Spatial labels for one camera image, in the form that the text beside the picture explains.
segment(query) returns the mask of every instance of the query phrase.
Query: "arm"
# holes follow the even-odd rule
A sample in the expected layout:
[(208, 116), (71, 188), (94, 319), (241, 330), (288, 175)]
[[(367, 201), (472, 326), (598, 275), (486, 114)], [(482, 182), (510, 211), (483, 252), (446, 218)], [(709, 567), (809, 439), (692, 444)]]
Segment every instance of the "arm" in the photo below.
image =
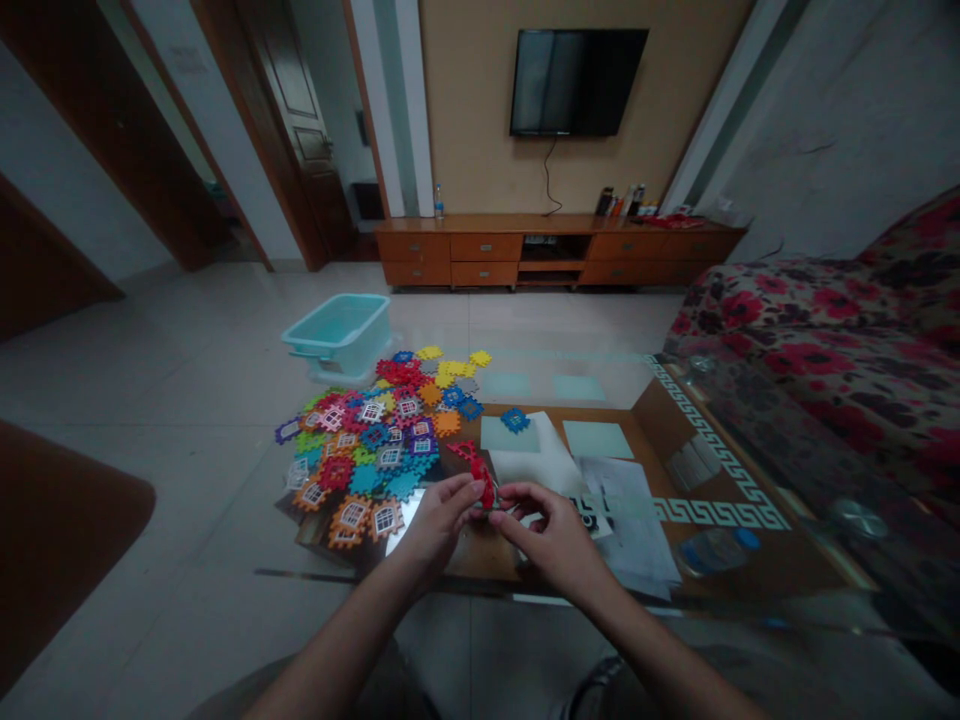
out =
[[(765, 717), (621, 587), (569, 500), (532, 483), (504, 485), (500, 499), (513, 512), (491, 513), (490, 522), (590, 618), (664, 712), (708, 720)], [(538, 512), (543, 519), (529, 529), (520, 524)]]
[(394, 629), (446, 567), (482, 482), (456, 475), (423, 496), (403, 540), (244, 716), (337, 718), (353, 705)]

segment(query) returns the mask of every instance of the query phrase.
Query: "glass tabletop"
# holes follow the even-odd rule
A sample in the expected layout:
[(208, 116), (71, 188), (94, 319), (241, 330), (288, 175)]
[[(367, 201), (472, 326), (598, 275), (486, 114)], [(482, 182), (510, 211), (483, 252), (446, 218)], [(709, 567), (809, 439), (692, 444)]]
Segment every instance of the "glass tabletop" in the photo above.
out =
[[(559, 483), (618, 577), (648, 605), (769, 626), (795, 622), (781, 612), (785, 601), (850, 595), (876, 613), (821, 627), (955, 642), (952, 531), (719, 344), (666, 357), (604, 329), (437, 326), (399, 335), (405, 350), (438, 345), (444, 358), (467, 361), (478, 350), (493, 358), (475, 375), (483, 417), (440, 441), (425, 481), (466, 469), (443, 447), (464, 439), (501, 483), (552, 468), (530, 479)], [(305, 381), (304, 402), (323, 389)], [(498, 429), (514, 407), (534, 419), (518, 435)], [(265, 453), (199, 563), (356, 582), (395, 546), (402, 530), (332, 552), (327, 525), (290, 506), (284, 483), (294, 456), (292, 443)], [(401, 505), (405, 518), (422, 492)], [(550, 593), (489, 527), (465, 533), (444, 589)]]

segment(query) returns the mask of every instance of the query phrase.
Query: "greek key pattern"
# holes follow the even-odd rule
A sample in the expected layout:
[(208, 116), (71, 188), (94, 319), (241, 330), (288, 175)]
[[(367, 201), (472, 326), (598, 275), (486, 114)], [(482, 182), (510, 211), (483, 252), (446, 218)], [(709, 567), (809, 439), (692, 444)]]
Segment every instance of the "greek key pattern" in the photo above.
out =
[(757, 486), (747, 469), (730, 452), (723, 440), (717, 435), (710, 423), (694, 407), (687, 394), (674, 382), (670, 374), (657, 362), (653, 355), (644, 355), (643, 360), (653, 370), (657, 380), (670, 394), (674, 402), (687, 416), (687, 420), (696, 428), (707, 444), (720, 458), (723, 469), (737, 483), (740, 492), (748, 502), (728, 503), (709, 502), (707, 500), (683, 500), (680, 498), (654, 498), (655, 512), (661, 522), (694, 523), (697, 525), (725, 525), (731, 527), (766, 528), (767, 530), (789, 530), (790, 524), (773, 504), (767, 494)]

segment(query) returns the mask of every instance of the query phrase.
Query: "pile of toy pieces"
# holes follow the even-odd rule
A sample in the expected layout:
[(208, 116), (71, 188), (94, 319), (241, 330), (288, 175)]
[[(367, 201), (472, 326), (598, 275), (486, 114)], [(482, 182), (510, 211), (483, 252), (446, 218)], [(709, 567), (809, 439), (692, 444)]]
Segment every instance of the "pile of toy pieces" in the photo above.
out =
[[(402, 528), (400, 503), (439, 460), (440, 439), (483, 414), (475, 377), (493, 358), (483, 350), (469, 362), (442, 357), (436, 346), (398, 352), (377, 363), (378, 379), (368, 390), (330, 388), (276, 429), (279, 444), (296, 443), (285, 477), (286, 489), (296, 493), (293, 504), (316, 512), (331, 497), (343, 498), (330, 525), (331, 549), (355, 547), (367, 537), (379, 542)], [(530, 425), (516, 408), (501, 420), (514, 433)], [(481, 502), (492, 508), (496, 488), (473, 442), (448, 447), (487, 483)]]

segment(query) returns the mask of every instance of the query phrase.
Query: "door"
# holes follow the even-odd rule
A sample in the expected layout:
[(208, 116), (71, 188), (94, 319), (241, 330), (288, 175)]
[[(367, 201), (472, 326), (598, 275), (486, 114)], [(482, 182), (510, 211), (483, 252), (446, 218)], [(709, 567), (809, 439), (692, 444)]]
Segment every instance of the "door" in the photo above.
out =
[(181, 267), (233, 241), (93, 0), (0, 3), (0, 36)]
[(0, 342), (123, 297), (0, 175)]
[(300, 171), (300, 184), (331, 257), (356, 241), (333, 145), (326, 136), (310, 69), (300, 51), (293, 14), (286, 0), (238, 0), (237, 10), (259, 60), (277, 120)]

